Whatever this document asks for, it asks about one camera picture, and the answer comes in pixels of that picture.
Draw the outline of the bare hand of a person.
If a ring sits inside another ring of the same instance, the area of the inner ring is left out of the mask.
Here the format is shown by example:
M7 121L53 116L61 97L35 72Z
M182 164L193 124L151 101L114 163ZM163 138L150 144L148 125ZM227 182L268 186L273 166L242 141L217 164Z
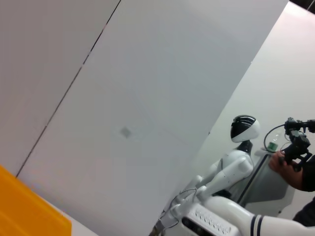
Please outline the bare hand of a person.
M299 172L295 172L292 165L288 165L285 161L281 164L280 160L283 157L284 155L280 151L273 153L269 162L270 169L278 173L291 187L304 191L303 169Z

